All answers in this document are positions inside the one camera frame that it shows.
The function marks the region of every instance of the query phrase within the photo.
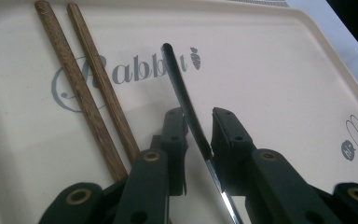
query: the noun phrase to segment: table surface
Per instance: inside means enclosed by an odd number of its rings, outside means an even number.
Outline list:
[[[341,60],[358,81],[358,42],[325,0],[239,0],[238,2],[289,6],[304,11],[321,28]]]

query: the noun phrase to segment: wooden chopstick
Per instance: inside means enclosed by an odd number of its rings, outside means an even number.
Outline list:
[[[34,7],[48,34],[48,38],[60,60],[63,71],[71,84],[89,128],[103,154],[108,170],[115,181],[127,176],[127,171],[117,153],[116,147],[103,123],[97,105],[92,99],[75,56],[69,47],[60,24],[47,1],[36,1]]]
[[[135,138],[132,135],[129,123],[126,120],[124,112],[120,106],[115,91],[109,80],[106,70],[103,67],[100,55],[92,40],[89,28],[80,12],[79,7],[75,3],[69,3],[67,7],[69,18],[75,27],[77,37],[80,40],[83,51],[91,68],[92,74],[97,78],[100,91],[109,111],[109,115],[115,124],[118,136],[127,153],[130,163],[133,164],[139,148]]]

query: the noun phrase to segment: tray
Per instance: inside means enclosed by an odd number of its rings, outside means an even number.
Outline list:
[[[358,182],[358,84],[301,11],[235,2],[76,2],[139,148],[149,147],[164,113],[179,106],[159,51],[169,42],[208,139],[212,109],[223,107],[257,147],[281,152],[313,186],[332,192],[336,183]],[[51,4],[130,170],[66,1]],[[0,1],[0,223],[36,223],[77,182],[113,183],[72,97],[34,2]],[[171,197],[172,222],[230,223],[191,134],[187,140],[188,194]],[[235,200],[246,219],[243,198]]]

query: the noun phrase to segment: knife blade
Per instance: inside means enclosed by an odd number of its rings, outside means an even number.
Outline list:
[[[213,182],[215,183],[221,197],[223,198],[223,201],[226,205],[228,212],[231,215],[233,223],[242,224],[240,214],[238,213],[238,210],[232,198],[227,193],[222,191],[221,184],[219,178],[217,177],[216,169],[212,160],[213,153],[211,146],[209,145],[208,140],[203,134],[200,122],[196,115],[196,111],[191,104],[186,84],[183,81],[182,74],[179,70],[179,66],[176,61],[172,46],[168,43],[163,44],[161,47],[161,53],[176,97],[178,98],[179,104],[182,107],[186,122],[191,132],[193,133],[197,146],[199,147],[202,157],[205,160],[206,166],[212,176]]]

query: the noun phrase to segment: knife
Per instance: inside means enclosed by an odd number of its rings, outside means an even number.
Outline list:
[[[208,170],[212,176],[213,182],[215,183],[217,189],[220,192],[220,195],[223,198],[223,201],[226,205],[228,212],[231,215],[233,223],[242,224],[243,222],[241,220],[240,214],[238,213],[238,210],[232,198],[226,192],[222,191],[219,178],[216,174],[215,165],[212,160],[213,153],[211,146],[209,145],[208,141],[205,138],[205,135],[203,134],[200,122],[196,115],[196,111],[191,104],[191,100],[188,95],[185,82],[182,79],[182,75],[179,70],[178,63],[175,59],[172,46],[168,43],[163,44],[161,47],[161,53],[165,66],[167,68],[168,76],[170,77],[179,104],[182,107],[182,111],[185,116],[188,127],[193,133],[197,146],[199,147],[202,157],[205,160],[206,166],[208,167]]]

